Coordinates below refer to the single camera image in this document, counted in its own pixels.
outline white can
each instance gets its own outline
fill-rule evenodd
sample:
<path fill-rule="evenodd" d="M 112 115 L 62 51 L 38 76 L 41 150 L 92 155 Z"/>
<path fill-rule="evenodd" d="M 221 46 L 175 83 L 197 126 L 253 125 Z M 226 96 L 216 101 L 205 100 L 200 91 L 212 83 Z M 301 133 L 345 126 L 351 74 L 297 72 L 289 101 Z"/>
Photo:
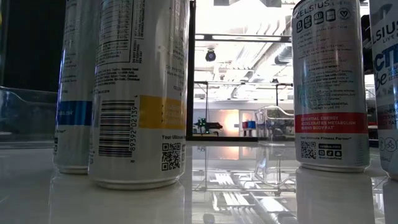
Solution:
<path fill-rule="evenodd" d="M 89 175 L 149 189 L 184 172 L 188 0 L 102 0 Z"/>
<path fill-rule="evenodd" d="M 87 174 L 93 107 L 99 6 L 96 0 L 66 5 L 53 162 L 60 172 Z"/>
<path fill-rule="evenodd" d="M 362 172 L 370 163 L 358 0 L 303 0 L 293 13 L 296 158 Z"/>
<path fill-rule="evenodd" d="M 370 1 L 382 168 L 398 179 L 398 2 Z"/>

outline ceiling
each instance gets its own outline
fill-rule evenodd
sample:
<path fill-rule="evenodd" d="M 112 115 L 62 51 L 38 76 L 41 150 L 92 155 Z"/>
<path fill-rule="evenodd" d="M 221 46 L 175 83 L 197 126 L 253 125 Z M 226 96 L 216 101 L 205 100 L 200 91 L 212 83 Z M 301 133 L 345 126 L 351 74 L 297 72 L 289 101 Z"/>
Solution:
<path fill-rule="evenodd" d="M 290 19 L 299 0 L 282 0 L 280 7 L 267 7 L 277 2 L 197 0 L 197 37 L 203 34 L 290 36 Z M 361 12 L 367 13 L 368 7 L 361 7 Z M 216 54 L 214 62 L 205 60 L 209 49 Z M 291 50 L 291 44 L 286 43 L 196 41 L 195 81 L 211 82 L 210 100 L 275 99 L 275 86 L 270 82 L 275 79 L 279 83 L 293 82 Z M 205 85 L 195 85 L 195 99 L 205 98 L 205 90 Z M 279 87 L 279 99 L 291 100 L 292 95 L 291 87 Z"/>

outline glossy white surface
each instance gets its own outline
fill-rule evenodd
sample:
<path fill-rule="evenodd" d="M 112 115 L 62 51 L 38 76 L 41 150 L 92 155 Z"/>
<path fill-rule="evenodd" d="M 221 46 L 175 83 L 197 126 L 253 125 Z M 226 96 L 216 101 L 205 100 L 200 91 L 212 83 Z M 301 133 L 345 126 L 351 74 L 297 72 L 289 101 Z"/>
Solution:
<path fill-rule="evenodd" d="M 398 223 L 377 149 L 365 174 L 337 174 L 297 170 L 288 142 L 191 145 L 179 183 L 133 192 L 57 174 L 51 149 L 0 149 L 0 223 Z"/>

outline yellow label stripe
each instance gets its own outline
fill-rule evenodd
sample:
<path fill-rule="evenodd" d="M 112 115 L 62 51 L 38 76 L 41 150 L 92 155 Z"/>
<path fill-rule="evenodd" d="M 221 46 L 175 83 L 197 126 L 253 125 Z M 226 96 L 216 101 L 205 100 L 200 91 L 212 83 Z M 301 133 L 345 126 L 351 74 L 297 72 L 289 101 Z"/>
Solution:
<path fill-rule="evenodd" d="M 141 95 L 139 127 L 150 129 L 185 129 L 185 105 L 180 100 Z"/>

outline red label stripe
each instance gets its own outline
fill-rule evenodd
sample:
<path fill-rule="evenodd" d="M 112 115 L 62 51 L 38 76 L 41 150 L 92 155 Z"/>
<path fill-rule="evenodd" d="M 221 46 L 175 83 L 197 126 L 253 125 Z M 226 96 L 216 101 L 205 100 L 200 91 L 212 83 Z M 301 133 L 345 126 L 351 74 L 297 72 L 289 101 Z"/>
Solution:
<path fill-rule="evenodd" d="M 367 134 L 366 113 L 317 113 L 295 116 L 296 133 Z"/>

